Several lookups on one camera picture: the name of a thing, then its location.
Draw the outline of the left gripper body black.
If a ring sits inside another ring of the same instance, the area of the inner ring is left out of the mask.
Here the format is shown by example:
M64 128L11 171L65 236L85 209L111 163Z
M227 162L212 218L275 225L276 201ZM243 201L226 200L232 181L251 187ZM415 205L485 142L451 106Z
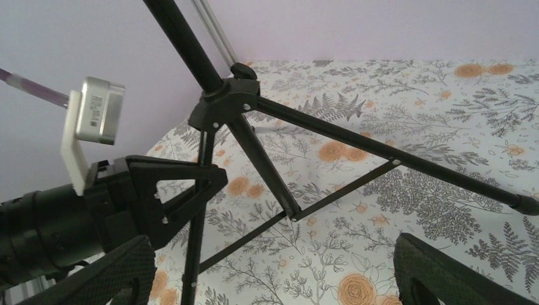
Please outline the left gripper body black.
M91 253L108 253L143 235L137 223L139 195L134 183L136 159L92 163L86 176L84 201L92 222Z

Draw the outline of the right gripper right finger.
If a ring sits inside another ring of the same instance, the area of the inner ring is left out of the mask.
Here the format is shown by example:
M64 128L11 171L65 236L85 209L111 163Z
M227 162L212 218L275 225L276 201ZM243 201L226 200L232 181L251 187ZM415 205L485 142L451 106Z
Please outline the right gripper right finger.
M402 304L535 303L472 271L409 233L399 234L393 265Z

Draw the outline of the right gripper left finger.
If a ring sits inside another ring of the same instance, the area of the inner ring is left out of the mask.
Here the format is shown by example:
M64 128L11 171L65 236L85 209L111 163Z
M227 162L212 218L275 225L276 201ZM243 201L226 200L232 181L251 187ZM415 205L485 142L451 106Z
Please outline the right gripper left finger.
M147 304L154 258L149 238L137 236L21 304Z

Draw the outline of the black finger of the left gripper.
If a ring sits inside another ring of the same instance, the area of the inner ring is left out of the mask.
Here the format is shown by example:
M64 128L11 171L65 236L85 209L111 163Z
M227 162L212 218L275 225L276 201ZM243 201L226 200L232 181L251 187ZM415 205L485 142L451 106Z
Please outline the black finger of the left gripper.
M126 162L136 193L130 210L139 233L156 250L165 247L228 183L225 169L217 165L147 156L129 156ZM200 188L193 185L162 203L155 197L157 183L169 180L193 180Z

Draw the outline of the black perforated music stand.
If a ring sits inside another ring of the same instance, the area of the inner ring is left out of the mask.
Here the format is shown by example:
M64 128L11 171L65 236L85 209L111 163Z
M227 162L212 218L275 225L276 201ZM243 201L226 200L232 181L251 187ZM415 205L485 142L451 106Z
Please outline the black perforated music stand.
M236 63L231 66L232 78L221 78L174 1L147 1L146 6L203 90L200 101L189 118L190 126L200 132L198 166L200 168L210 166L215 133L220 127L227 126L283 209L280 215L265 222L255 231L206 261L201 261L200 252L206 209L205 204L201 204L199 211L188 217L190 231L181 297L183 304L194 303L195 286L201 272L253 240L274 223L284 217L288 217L293 221L306 217L397 166L408 167L473 193L499 201L521 214L538 215L538 202L530 196L510 193L491 186L408 152L382 144L262 97L256 74L244 64ZM386 163L306 210L302 210L266 154L255 135L253 127L245 119L244 114L249 111L262 112L338 140L384 158Z

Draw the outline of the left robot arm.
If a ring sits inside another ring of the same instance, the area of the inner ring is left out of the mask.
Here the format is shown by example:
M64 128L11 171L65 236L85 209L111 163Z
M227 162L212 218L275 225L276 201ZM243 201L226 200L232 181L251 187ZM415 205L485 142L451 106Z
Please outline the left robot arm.
M147 156L92 164L70 184L1 205L1 289L63 272L144 235L159 250L228 182L217 165Z

